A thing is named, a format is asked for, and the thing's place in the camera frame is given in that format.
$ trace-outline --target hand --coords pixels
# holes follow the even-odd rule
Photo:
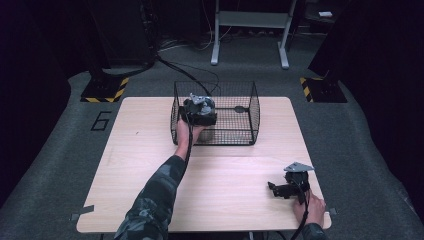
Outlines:
[[[205,126],[194,126],[193,127],[193,144],[197,142],[197,139],[199,138],[200,132],[205,129]],[[181,157],[185,160],[188,150],[188,145],[190,141],[190,131],[188,129],[188,125],[183,120],[179,120],[177,122],[177,140],[178,140],[178,147],[175,151],[175,155]]]
[[[308,218],[306,219],[305,225],[308,223],[317,223],[321,227],[324,226],[324,212],[325,212],[325,201],[320,199],[312,193],[312,190],[305,192],[306,199],[309,196],[308,205]],[[299,201],[294,201],[293,212],[296,215],[297,221],[300,223],[305,212],[305,203],[300,205]]]

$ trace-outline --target gray carpet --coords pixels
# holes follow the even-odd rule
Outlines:
[[[346,104],[306,102],[299,78],[315,76],[307,66],[322,37],[297,36],[288,53],[287,71],[280,67],[278,40],[262,37],[222,43],[218,66],[210,65],[211,46],[203,51],[173,48],[161,51],[160,56],[213,71],[220,81],[255,81],[260,96],[291,99],[327,205],[338,212],[326,230],[330,239],[423,239],[423,224],[408,205],[402,184],[391,175],[376,150],[361,108],[349,91],[342,86],[349,101]],[[216,81],[208,72],[180,67],[199,80]],[[100,239],[100,234],[78,233],[76,222],[69,221],[69,217],[84,204],[121,101],[80,102],[89,79],[88,73],[69,79],[72,95],[66,110],[0,210],[0,239]],[[123,97],[173,96],[173,82],[182,80],[189,79],[157,62],[150,70],[130,78]],[[106,130],[90,131],[100,111],[111,111],[103,115],[110,119]],[[287,238],[292,233],[284,232]],[[237,240],[246,236],[174,237]],[[112,237],[105,234],[104,239]],[[270,233],[269,239],[282,238]]]

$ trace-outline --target table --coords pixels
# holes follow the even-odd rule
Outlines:
[[[287,36],[293,18],[294,8],[297,0],[291,0],[288,13],[263,13],[263,12],[238,12],[238,11],[220,11],[219,0],[216,0],[215,6],[215,41],[212,50],[211,64],[217,65],[219,58],[220,26],[239,26],[239,27],[263,27],[263,28],[282,28],[284,33],[281,42],[278,42],[278,52],[280,53],[281,67],[289,68],[287,53],[285,49]]]
[[[285,97],[260,97],[261,124],[253,146],[195,146],[178,188],[170,232],[296,229],[294,199],[276,198],[267,182],[286,184],[284,168],[312,165],[293,107]],[[171,156],[172,97],[125,98],[84,206],[81,233],[115,232],[144,184]],[[323,197],[314,171],[313,192]],[[329,214],[325,226],[331,225]]]

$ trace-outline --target wire mesh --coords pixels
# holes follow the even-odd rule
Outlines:
[[[196,145],[253,145],[259,133],[260,105],[254,82],[220,82],[198,84],[174,82],[174,103],[171,111],[171,135],[178,144],[176,125],[178,109],[190,93],[208,96],[215,102],[216,125],[209,126],[199,136]]]

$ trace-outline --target wire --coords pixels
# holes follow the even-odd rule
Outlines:
[[[174,69],[175,71],[178,71],[184,75],[186,75],[187,77],[189,77],[191,80],[193,80],[195,83],[197,83],[206,93],[207,96],[211,97],[212,94],[205,88],[205,86],[203,86],[203,84],[201,82],[199,82],[199,80],[197,80],[193,75],[191,75],[190,73],[184,71],[183,69],[169,63],[168,61],[163,60],[159,55],[157,56],[157,59],[159,62],[163,63],[164,65],[168,66],[171,69]]]
[[[291,237],[291,240],[295,240],[297,238],[297,236],[299,235],[300,231],[302,231],[303,227],[305,226],[305,222],[306,222],[306,219],[308,218],[308,213],[309,213],[308,212],[308,206],[309,206],[309,197],[310,197],[309,194],[308,194],[308,197],[306,197],[306,194],[302,190],[302,188],[300,187],[300,184],[299,183],[297,183],[294,179],[293,179],[293,182],[299,188],[299,191],[303,194],[303,198],[305,200],[305,212],[303,213],[302,221],[300,222],[300,225],[297,228],[296,232]]]
[[[189,121],[189,118],[188,118],[187,112],[185,112],[184,114],[186,115],[186,119],[187,119],[188,134],[189,134],[189,135],[188,135],[188,148],[187,148],[187,154],[186,154],[186,159],[185,159],[185,164],[186,164],[186,166],[185,166],[185,168],[184,168],[183,174],[181,175],[181,179],[184,177],[184,174],[185,174],[185,172],[186,172],[186,170],[187,170],[188,162],[189,162],[189,160],[190,160],[190,155],[191,155],[191,147],[192,147],[192,145],[193,145],[193,125],[191,125],[191,123],[190,123],[190,121]]]
[[[218,74],[216,74],[216,73],[214,73],[214,72],[211,72],[211,71],[209,71],[209,70],[206,70],[206,69],[197,68],[197,67],[193,67],[193,66],[190,66],[190,65],[182,64],[182,63],[171,62],[171,61],[168,61],[168,63],[176,64],[176,65],[181,65],[181,66],[184,66],[184,67],[193,68],[193,69],[196,69],[196,70],[199,70],[199,71],[208,72],[208,73],[210,73],[210,74],[214,75],[214,76],[215,76],[215,78],[216,78],[216,83],[207,82],[207,81],[206,81],[206,82],[204,82],[204,83],[210,83],[210,84],[215,85],[215,86],[214,86],[214,88],[210,91],[210,93],[212,94],[212,93],[215,91],[215,89],[216,89],[216,88],[218,88],[218,89],[219,89],[219,91],[220,91],[219,96],[221,96],[221,87],[219,86],[219,81],[220,81],[220,79],[219,79]]]

